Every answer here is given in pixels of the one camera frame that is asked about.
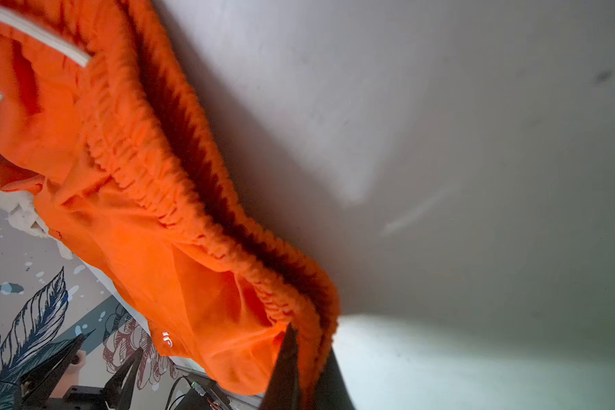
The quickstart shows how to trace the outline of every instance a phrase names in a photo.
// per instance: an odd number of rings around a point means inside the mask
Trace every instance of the leaf illustration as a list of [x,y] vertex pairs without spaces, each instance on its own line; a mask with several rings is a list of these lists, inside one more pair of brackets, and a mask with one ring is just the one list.
[[0,380],[14,382],[57,336],[68,307],[64,269],[28,300],[0,347]]

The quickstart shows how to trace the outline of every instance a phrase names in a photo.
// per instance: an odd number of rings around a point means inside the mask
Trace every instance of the white wall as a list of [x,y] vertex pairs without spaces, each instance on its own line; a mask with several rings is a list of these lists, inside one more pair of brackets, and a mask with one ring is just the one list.
[[156,5],[360,410],[615,409],[615,0]]

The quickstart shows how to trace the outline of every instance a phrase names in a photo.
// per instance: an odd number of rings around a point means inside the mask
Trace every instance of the orange fabric fold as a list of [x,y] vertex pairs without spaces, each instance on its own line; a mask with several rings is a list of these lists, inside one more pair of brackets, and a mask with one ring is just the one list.
[[157,350],[226,389],[266,389],[291,323],[309,407],[336,289],[246,216],[148,0],[0,4],[92,56],[82,68],[0,24],[0,188],[33,192],[51,234],[146,316]]

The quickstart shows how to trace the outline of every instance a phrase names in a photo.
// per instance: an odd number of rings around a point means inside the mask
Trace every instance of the white logo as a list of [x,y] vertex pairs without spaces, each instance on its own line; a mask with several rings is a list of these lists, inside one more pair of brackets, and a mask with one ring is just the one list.
[[162,332],[162,336],[164,336],[162,338],[162,340],[164,340],[166,342],[168,347],[172,348],[173,347],[173,341],[171,340],[170,337],[168,337],[168,332]]

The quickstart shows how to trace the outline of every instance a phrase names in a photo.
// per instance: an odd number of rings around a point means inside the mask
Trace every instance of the white drawstring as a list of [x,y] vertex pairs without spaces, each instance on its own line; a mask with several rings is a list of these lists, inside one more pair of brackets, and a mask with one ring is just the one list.
[[39,40],[41,43],[59,51],[82,67],[86,67],[91,60],[91,56],[82,51],[78,46],[69,43],[56,34],[50,33],[33,22],[19,16],[13,10],[3,6],[0,6],[0,23],[4,23],[7,26],[13,27]]

